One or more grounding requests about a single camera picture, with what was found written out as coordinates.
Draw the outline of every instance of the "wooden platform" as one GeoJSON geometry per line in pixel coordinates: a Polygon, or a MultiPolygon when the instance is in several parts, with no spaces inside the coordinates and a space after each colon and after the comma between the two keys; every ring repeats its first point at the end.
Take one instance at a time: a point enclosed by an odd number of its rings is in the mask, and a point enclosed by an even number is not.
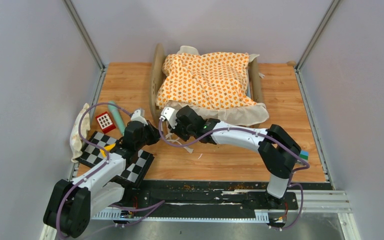
{"type": "MultiPolygon", "coordinates": [[[[115,101],[119,106],[133,112],[145,109],[145,117],[152,119],[149,111],[149,77],[151,63],[111,63],[99,96],[99,102],[115,101]]],[[[259,71],[265,75],[261,80],[264,103],[270,118],[260,128],[271,124],[282,126],[302,147],[309,152],[311,168],[299,171],[294,182],[325,182],[313,134],[295,77],[294,69],[286,64],[260,64],[259,71]]],[[[108,111],[106,106],[96,108],[95,114],[108,111]]],[[[121,114],[125,123],[130,119],[121,114]]],[[[96,120],[91,133],[97,130],[96,120]]],[[[108,133],[120,138],[118,130],[108,133]]],[[[261,157],[250,150],[231,145],[204,146],[196,143],[189,154],[183,148],[175,148],[163,141],[144,150],[155,155],[145,179],[149,180],[207,180],[207,181],[262,181],[270,178],[261,157]]],[[[89,168],[81,165],[78,174],[89,168]]]]}

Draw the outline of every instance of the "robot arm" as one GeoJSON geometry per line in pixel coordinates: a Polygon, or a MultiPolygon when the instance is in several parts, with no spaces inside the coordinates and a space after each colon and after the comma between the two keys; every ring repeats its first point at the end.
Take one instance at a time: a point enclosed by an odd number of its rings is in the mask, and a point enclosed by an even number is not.
{"type": "Polygon", "coordinates": [[[71,192],[60,215],[61,231],[73,238],[80,236],[91,217],[122,199],[127,186],[110,182],[112,178],[138,160],[138,151],[143,146],[153,145],[159,140],[158,130],[144,118],[144,111],[136,110],[125,128],[124,136],[110,150],[108,161],[102,160],[88,172],[71,181],[61,179],[55,184],[43,222],[56,228],[57,212],[63,197],[73,186],[84,180],[71,192]],[[101,169],[86,178],[98,168],[101,169]]]}
{"type": "Polygon", "coordinates": [[[202,138],[200,142],[205,144],[229,144],[259,153],[271,173],[267,186],[267,200],[273,206],[282,202],[281,199],[286,192],[297,159],[283,148],[274,147],[274,142],[261,135],[274,138],[293,153],[299,155],[301,152],[300,146],[283,128],[274,124],[268,129],[248,128],[231,125],[214,118],[204,120],[189,106],[185,106],[180,110],[165,107],[161,112],[160,119],[167,121],[170,132],[184,141],[187,141],[191,136],[197,139],[211,132],[211,134],[202,138]]]}

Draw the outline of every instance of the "red toy block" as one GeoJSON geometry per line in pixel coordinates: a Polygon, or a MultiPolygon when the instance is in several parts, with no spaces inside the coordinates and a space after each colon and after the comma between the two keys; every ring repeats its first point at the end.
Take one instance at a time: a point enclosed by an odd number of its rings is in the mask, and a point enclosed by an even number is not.
{"type": "Polygon", "coordinates": [[[101,115],[96,116],[95,118],[99,124],[100,129],[104,134],[108,133],[111,130],[116,129],[116,125],[114,125],[113,121],[111,121],[111,118],[108,112],[104,112],[101,115]]]}

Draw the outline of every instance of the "orange floral cloth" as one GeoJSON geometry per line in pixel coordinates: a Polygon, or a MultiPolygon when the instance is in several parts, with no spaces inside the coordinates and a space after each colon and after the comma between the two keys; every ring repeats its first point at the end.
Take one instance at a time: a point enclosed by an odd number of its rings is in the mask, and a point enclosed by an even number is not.
{"type": "Polygon", "coordinates": [[[167,78],[156,105],[164,108],[174,101],[214,110],[254,106],[246,96],[248,61],[247,53],[170,54],[162,66],[167,78]]]}

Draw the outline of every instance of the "gray wall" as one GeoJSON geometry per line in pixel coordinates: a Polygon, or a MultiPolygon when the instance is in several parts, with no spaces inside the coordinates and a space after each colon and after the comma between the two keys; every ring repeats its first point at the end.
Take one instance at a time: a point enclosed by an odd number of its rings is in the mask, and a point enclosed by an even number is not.
{"type": "Polygon", "coordinates": [[[61,0],[0,0],[0,239],[38,239],[98,68],[61,0]]]}
{"type": "Polygon", "coordinates": [[[155,45],[298,61],[331,0],[73,0],[103,61],[151,62],[155,45]]]}
{"type": "Polygon", "coordinates": [[[344,0],[302,73],[333,181],[384,239],[384,1],[344,0]]]}

